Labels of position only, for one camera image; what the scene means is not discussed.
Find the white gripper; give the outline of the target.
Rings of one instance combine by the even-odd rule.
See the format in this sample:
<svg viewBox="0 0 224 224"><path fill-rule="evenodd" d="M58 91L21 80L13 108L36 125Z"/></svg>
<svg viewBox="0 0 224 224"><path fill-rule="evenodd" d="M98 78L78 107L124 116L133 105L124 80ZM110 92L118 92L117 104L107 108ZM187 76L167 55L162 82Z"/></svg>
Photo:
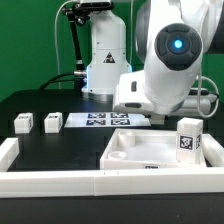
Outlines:
<svg viewBox="0 0 224 224"><path fill-rule="evenodd" d="M189 116L210 117L218 109L219 99L216 93L191 88L184 101L173 106L170 111L155 111L155 105L143 92L143 72L122 74L113 96L113 110L117 113L143 114L145 116Z"/></svg>

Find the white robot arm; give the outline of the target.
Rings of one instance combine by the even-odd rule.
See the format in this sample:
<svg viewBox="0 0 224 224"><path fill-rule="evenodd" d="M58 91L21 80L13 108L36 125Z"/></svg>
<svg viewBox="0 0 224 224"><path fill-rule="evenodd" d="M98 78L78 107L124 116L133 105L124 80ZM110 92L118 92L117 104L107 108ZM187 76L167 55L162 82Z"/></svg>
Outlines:
<svg viewBox="0 0 224 224"><path fill-rule="evenodd" d="M124 22L110 10L90 15L92 60L85 95L113 99L118 112L169 115L199 106L190 89L224 17L224 0L147 0L138 11L135 44L144 69L126 61Z"/></svg>

